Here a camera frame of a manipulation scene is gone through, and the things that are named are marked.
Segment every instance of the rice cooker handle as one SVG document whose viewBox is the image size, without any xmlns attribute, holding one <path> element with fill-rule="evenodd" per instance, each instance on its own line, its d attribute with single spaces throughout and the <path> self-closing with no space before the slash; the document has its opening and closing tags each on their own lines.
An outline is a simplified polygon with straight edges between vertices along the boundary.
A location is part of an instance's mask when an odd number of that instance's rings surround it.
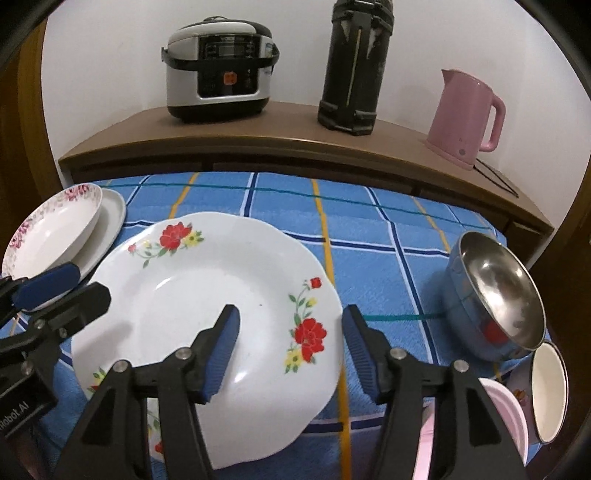
<svg viewBox="0 0 591 480">
<path fill-rule="evenodd" d="M 255 59 L 182 60 L 171 56 L 167 48 L 162 49 L 161 56 L 162 61 L 175 70 L 185 70 L 186 72 L 238 72 L 272 67 L 279 60 L 279 48 L 277 48 L 277 45 L 273 45 L 271 57 Z"/>
</svg>

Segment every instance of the pink kettle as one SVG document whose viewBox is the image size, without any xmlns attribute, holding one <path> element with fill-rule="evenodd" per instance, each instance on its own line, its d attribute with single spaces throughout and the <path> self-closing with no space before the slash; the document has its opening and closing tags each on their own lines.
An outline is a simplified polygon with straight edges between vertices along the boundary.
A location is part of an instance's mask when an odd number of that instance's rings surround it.
<svg viewBox="0 0 591 480">
<path fill-rule="evenodd" d="M 478 152 L 499 144 L 505 104 L 483 81 L 460 70 L 442 70 L 445 87 L 427 137 L 427 146 L 456 165 L 470 169 Z M 491 138 L 483 142 L 486 124 L 496 110 Z"/>
</svg>

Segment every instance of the blue checkered tablecloth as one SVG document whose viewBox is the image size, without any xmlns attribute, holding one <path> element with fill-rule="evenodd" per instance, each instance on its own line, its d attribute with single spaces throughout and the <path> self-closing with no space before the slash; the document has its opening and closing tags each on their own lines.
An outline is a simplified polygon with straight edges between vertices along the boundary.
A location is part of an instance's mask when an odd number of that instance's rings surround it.
<svg viewBox="0 0 591 480">
<path fill-rule="evenodd" d="M 99 184 L 120 192 L 127 203 L 115 245 L 155 222 L 192 212 L 257 218 L 301 241 L 323 265 L 329 262 L 342 304 L 357 304 L 370 326 L 382 330 L 392 345 L 437 364 L 463 358 L 483 377 L 505 375 L 513 366 L 474 358 L 444 318 L 431 318 L 443 311 L 441 276 L 461 233 L 477 230 L 505 243 L 478 213 L 387 190 L 271 173 L 178 173 Z M 21 319 L 16 331 L 25 327 Z M 7 325 L 0 335 L 11 328 Z M 348 352 L 345 371 L 346 395 L 335 393 L 292 445 L 266 459 L 217 471 L 217 478 L 364 478 L 384 409 L 362 392 Z M 50 464 L 86 404 L 72 369 L 69 341 L 56 366 L 54 387 L 60 402 L 37 427 Z M 533 447 L 530 457 L 536 451 Z M 165 479 L 163 465 L 154 461 L 153 467 L 155 479 Z"/>
</svg>

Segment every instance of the screw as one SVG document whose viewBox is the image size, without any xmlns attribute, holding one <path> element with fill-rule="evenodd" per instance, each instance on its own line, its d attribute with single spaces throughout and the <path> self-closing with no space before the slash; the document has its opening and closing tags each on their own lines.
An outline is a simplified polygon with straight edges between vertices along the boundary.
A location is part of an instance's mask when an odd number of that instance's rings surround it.
<svg viewBox="0 0 591 480">
<path fill-rule="evenodd" d="M 406 350 L 404 348 L 395 347 L 390 349 L 390 356 L 395 358 L 396 360 L 404 360 L 407 356 Z"/>
<path fill-rule="evenodd" d="M 184 346 L 182 348 L 179 348 L 174 353 L 174 356 L 179 360 L 186 360 L 187 358 L 190 358 L 192 354 L 193 352 L 191 351 L 191 349 L 188 346 Z"/>
<path fill-rule="evenodd" d="M 25 360 L 23 363 L 21 363 L 21 373 L 25 375 L 25 377 L 31 375 L 33 373 L 33 370 L 35 370 L 35 367 L 33 366 L 33 363 L 29 360 Z"/>
<path fill-rule="evenodd" d="M 127 370 L 127 367 L 129 366 L 129 363 L 127 362 L 127 360 L 118 360 L 115 362 L 115 364 L 113 365 L 113 370 L 115 370 L 117 373 L 123 373 Z"/>
<path fill-rule="evenodd" d="M 470 365 L 468 365 L 468 362 L 466 362 L 465 360 L 456 360 L 453 363 L 453 368 L 455 368 L 457 371 L 459 371 L 462 374 L 462 373 L 465 373 L 468 371 L 468 369 L 470 368 Z"/>
</svg>

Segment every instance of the white dish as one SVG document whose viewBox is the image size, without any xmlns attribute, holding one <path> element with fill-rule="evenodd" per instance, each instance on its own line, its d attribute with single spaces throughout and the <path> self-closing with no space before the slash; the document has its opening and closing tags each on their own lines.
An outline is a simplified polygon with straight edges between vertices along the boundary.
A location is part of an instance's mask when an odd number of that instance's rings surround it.
<svg viewBox="0 0 591 480">
<path fill-rule="evenodd" d="M 109 287 L 112 303 L 72 341 L 87 393 L 116 360 L 161 361 L 211 327 L 225 304 L 238 307 L 220 391 L 197 406 L 214 468 L 285 448 L 335 391 L 339 297 L 316 257 L 267 223 L 213 212 L 160 222 L 112 251 L 92 280 Z M 162 459 L 155 400 L 148 409 L 150 451 Z"/>
<path fill-rule="evenodd" d="M 72 260 L 96 225 L 101 200 L 101 188 L 92 183 L 70 187 L 46 200 L 12 236 L 2 272 L 31 278 Z"/>
<path fill-rule="evenodd" d="M 126 212 L 127 205 L 121 194 L 111 189 L 103 189 L 103 200 L 100 204 L 99 219 L 96 226 L 84 246 L 72 259 L 72 263 L 80 269 L 80 281 L 86 278 L 109 251 L 121 231 Z M 57 302 L 67 293 L 65 292 L 39 305 L 33 311 L 44 309 Z"/>
<path fill-rule="evenodd" d="M 503 422 L 507 426 L 523 464 L 527 462 L 529 448 L 527 423 L 519 403 L 511 392 L 501 383 L 489 378 L 479 378 L 486 393 L 491 398 Z M 423 412 L 423 427 L 418 441 L 417 461 L 413 480 L 427 480 L 433 452 L 433 434 L 435 431 L 435 404 L 430 402 Z"/>
</svg>

